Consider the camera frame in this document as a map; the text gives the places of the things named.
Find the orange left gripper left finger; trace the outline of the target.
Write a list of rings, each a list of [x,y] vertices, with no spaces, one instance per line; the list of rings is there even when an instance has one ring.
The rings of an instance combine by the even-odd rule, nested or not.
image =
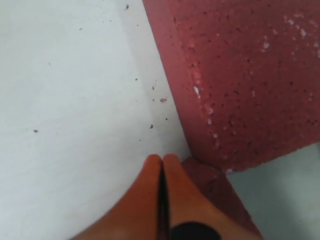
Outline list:
[[[149,155],[122,198],[74,240],[157,240],[162,159]]]

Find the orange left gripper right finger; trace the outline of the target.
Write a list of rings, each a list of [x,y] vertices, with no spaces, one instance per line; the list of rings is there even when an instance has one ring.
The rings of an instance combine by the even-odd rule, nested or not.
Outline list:
[[[256,240],[197,189],[174,154],[163,157],[171,240]]]

